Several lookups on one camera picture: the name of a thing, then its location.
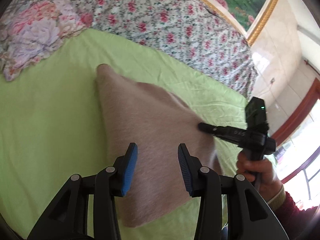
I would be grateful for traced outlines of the dark red sleeve forearm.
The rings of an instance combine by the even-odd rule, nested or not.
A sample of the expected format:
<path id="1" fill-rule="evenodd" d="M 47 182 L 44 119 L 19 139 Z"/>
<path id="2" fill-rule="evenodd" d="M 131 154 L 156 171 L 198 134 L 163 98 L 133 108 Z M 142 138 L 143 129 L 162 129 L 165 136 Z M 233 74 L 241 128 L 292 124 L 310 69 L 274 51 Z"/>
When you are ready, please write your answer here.
<path id="1" fill-rule="evenodd" d="M 268 201 L 289 239 L 299 239 L 318 210 L 317 206 L 300 210 L 291 195 L 282 186 L 280 191 Z"/>

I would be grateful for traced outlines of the person's right hand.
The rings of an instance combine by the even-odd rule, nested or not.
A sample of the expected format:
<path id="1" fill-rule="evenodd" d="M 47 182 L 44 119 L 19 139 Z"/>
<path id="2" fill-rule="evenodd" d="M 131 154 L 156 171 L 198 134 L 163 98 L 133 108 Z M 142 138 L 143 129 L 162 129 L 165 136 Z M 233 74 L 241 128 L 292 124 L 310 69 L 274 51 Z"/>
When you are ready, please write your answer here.
<path id="1" fill-rule="evenodd" d="M 283 184 L 276 175 L 272 163 L 268 159 L 260 161 L 250 161 L 244 151 L 238 154 L 236 162 L 237 174 L 242 174 L 250 181 L 256 181 L 257 173 L 260 176 L 259 193 L 266 202 L 276 196 L 283 187 Z"/>

